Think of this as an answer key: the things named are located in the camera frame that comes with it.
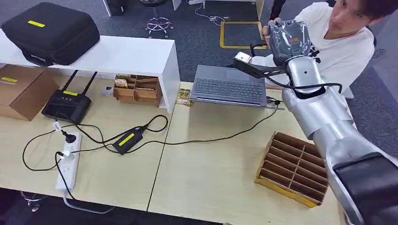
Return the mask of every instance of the robotic arm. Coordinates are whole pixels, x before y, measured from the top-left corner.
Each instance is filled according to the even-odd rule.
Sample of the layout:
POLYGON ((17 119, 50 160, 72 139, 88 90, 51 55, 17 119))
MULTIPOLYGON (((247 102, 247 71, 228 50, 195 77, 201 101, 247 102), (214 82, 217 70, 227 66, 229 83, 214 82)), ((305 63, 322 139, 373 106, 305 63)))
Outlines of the robotic arm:
POLYGON ((239 52, 234 67, 285 87, 283 101, 319 150, 328 180, 349 222, 354 225, 398 224, 398 160, 365 139, 353 126, 341 85, 325 83, 308 57, 310 39, 302 22, 270 26, 270 49, 277 67, 251 64, 239 52), (288 85, 270 76, 286 73, 288 85), (339 92, 333 88, 339 86, 339 92))

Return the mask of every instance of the gray laptop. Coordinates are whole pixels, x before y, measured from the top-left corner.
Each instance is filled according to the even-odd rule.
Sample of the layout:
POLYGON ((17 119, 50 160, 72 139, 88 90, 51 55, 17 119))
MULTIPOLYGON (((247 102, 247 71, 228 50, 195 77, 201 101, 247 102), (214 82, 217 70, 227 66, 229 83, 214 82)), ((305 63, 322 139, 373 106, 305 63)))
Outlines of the gray laptop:
POLYGON ((267 107, 264 79, 235 68, 198 65, 191 100, 230 105, 267 107))

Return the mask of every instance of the power strip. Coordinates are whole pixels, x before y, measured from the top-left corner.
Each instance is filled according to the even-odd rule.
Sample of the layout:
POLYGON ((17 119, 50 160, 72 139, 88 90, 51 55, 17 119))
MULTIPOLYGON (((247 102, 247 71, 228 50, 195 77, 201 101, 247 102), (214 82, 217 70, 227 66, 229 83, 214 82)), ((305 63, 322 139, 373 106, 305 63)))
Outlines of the power strip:
MULTIPOLYGON (((62 172, 63 177, 65 178, 66 184, 68 185, 69 191, 72 191, 75 187, 76 182, 76 174, 77 174, 77 164, 79 162, 80 153, 72 153, 73 151, 79 151, 80 145, 82 143, 82 134, 80 132, 71 133, 71 135, 76 136, 76 140, 73 143, 65 142, 63 150, 69 151, 71 154, 65 159, 61 159, 60 170, 62 172)), ((61 178, 61 175, 58 174, 57 184, 55 185, 55 189, 58 191, 66 191, 65 184, 61 178)))

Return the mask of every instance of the white t-shirt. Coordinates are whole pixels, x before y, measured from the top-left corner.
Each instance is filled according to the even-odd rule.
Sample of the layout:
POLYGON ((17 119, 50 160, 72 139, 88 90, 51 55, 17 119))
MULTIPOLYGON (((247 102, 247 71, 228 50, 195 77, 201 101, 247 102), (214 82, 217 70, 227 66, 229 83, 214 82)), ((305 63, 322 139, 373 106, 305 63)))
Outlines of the white t-shirt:
MULTIPOLYGON (((340 83, 343 91, 348 88, 365 69, 375 50, 373 34, 363 28, 356 34, 334 40, 323 37, 329 29, 332 8, 326 2, 317 2, 303 9, 296 21, 303 21, 308 27, 311 39, 310 57, 317 62, 320 74, 325 82, 340 83)), ((274 67, 273 55, 253 57, 253 64, 274 67)), ((273 77, 287 83, 286 75, 273 77)))

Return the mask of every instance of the cardboard box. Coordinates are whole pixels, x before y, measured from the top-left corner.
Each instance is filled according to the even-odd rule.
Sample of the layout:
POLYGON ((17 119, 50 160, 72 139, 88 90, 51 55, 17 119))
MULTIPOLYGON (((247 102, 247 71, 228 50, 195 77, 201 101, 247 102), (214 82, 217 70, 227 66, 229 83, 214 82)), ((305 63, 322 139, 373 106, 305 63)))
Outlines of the cardboard box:
POLYGON ((162 92, 157 77, 127 75, 125 78, 129 88, 114 86, 113 96, 121 102, 143 103, 159 107, 162 92))
POLYGON ((254 182, 309 208, 322 204, 329 185, 315 145, 283 133, 267 144, 254 182))
POLYGON ((0 115, 31 121, 59 86, 42 68, 0 68, 0 115))

